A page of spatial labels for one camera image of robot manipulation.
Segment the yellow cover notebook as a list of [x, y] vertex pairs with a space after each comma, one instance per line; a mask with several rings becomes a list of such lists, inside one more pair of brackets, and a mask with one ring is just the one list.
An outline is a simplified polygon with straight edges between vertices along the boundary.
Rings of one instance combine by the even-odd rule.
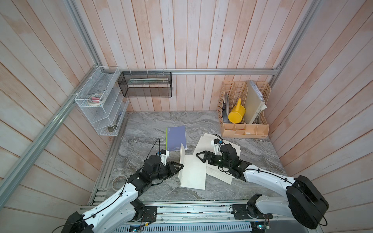
[[184, 188], [205, 190], [206, 188], [206, 164], [196, 156], [186, 155], [183, 144], [180, 147], [180, 164], [184, 167], [178, 173], [180, 186]]

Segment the purple cover notebook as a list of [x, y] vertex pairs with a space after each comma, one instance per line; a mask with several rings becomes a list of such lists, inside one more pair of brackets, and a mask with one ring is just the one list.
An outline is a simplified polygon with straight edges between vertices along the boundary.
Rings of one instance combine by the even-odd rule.
[[186, 128], [185, 126], [166, 128], [166, 150], [179, 151], [181, 145], [187, 149]]

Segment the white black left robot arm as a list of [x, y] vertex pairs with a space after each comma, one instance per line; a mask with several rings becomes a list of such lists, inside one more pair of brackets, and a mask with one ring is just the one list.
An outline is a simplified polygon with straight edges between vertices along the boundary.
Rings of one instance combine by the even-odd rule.
[[139, 197], [153, 186], [153, 181], [170, 179], [183, 168], [183, 164], [174, 161], [163, 164], [159, 155], [151, 155], [107, 200], [83, 214], [71, 214], [61, 232], [109, 233], [125, 222], [139, 221], [141, 227], [153, 222], [157, 208], [152, 206], [147, 210]]

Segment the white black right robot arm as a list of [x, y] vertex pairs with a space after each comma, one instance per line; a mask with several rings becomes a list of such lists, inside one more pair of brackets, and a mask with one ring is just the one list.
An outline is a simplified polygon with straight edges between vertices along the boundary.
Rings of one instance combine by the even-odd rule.
[[196, 157], [203, 163], [217, 167], [236, 179], [259, 184], [279, 197], [253, 195], [245, 205], [234, 205], [236, 219], [269, 218], [270, 215], [292, 217], [309, 229], [316, 229], [329, 209], [329, 204], [312, 181], [305, 176], [297, 178], [263, 170], [241, 160], [231, 144], [217, 143], [214, 151], [201, 151]]

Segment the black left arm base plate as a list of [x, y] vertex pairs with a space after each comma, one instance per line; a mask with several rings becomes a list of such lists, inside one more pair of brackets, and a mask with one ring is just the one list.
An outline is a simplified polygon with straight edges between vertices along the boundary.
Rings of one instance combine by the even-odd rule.
[[132, 221], [155, 222], [157, 219], [157, 206], [145, 206], [135, 209]]

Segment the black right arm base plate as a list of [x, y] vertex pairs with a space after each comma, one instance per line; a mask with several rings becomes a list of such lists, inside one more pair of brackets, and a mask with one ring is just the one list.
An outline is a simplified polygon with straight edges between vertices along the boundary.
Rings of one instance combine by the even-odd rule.
[[253, 204], [234, 204], [229, 208], [229, 213], [237, 220], [242, 219], [272, 219], [272, 214], [261, 213]]

